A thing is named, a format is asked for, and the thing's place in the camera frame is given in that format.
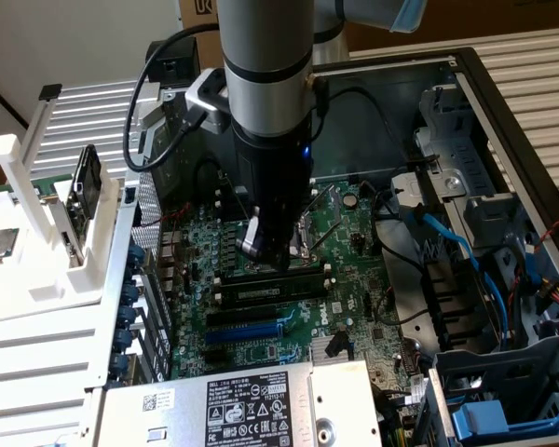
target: green circuit board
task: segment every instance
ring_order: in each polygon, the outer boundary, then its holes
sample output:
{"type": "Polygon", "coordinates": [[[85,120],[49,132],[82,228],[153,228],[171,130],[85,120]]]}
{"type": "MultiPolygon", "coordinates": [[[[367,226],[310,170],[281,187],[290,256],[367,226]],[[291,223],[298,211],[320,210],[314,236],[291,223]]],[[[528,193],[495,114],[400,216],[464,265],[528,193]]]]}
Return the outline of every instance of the green circuit board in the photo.
{"type": "MultiPolygon", "coordinates": [[[[408,386],[404,367],[394,367],[393,356],[401,352],[402,346],[398,328],[369,318],[369,298],[376,312],[378,300],[389,287],[382,256],[371,253],[370,199],[359,198],[358,206],[347,210],[342,204],[343,197],[348,193],[358,195],[358,186],[337,182],[319,184],[317,188],[321,191],[330,184],[333,185],[331,191],[309,214],[310,238],[313,242],[317,241],[336,222],[340,225],[314,251],[314,257],[307,262],[294,260],[291,269],[303,264],[319,265],[323,259],[324,264],[332,266],[330,276],[334,282],[331,279],[333,284],[324,298],[275,305],[282,318],[292,316],[284,324],[281,338],[214,346],[205,343],[206,333],[211,330],[207,327],[207,315],[220,312],[214,300],[214,272],[223,271],[229,277],[242,278],[264,274],[271,268],[256,265],[236,252],[233,240],[242,231],[245,222],[221,223],[215,218],[213,209],[201,208],[177,225],[169,223],[164,240],[171,242],[172,247],[174,244],[182,245],[181,241],[188,242],[183,251],[176,250],[179,254],[175,256],[174,263],[189,268],[192,263],[198,266],[198,279],[192,279],[189,293],[183,287],[182,268],[174,268],[172,279],[167,279],[166,289],[171,296],[170,308],[176,325],[172,379],[308,361],[311,360],[311,343],[316,338],[331,337],[339,330],[346,330],[353,343],[354,359],[366,360],[372,380],[385,389],[404,389],[408,386]],[[365,239],[362,249],[353,245],[352,235],[365,239]],[[227,360],[222,364],[207,363],[202,352],[211,348],[223,349],[227,360]]],[[[389,313],[386,317],[397,316],[389,313]]]]}

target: circuit board module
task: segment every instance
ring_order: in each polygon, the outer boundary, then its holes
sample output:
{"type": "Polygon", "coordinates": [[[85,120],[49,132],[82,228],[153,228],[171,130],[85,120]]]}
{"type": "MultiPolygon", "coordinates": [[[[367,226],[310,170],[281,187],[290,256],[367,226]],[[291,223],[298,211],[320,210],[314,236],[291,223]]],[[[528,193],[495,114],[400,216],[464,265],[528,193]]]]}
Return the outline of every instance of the circuit board module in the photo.
{"type": "MultiPolygon", "coordinates": [[[[322,363],[329,341],[345,332],[350,349],[340,356],[366,360],[371,380],[381,388],[408,386],[398,362],[399,328],[375,317],[389,279],[380,251],[372,253],[371,199],[358,198],[358,185],[347,182],[316,187],[322,192],[303,219],[307,230],[301,235],[311,239],[308,249],[318,246],[306,260],[298,252],[305,249],[291,247],[294,259],[285,274],[238,253],[235,240],[246,221],[222,222],[213,207],[200,207],[167,222],[160,272],[176,325],[171,379],[322,363]],[[229,304],[220,303],[220,276],[229,304]]],[[[395,317],[393,310],[386,314],[395,317]]]]}

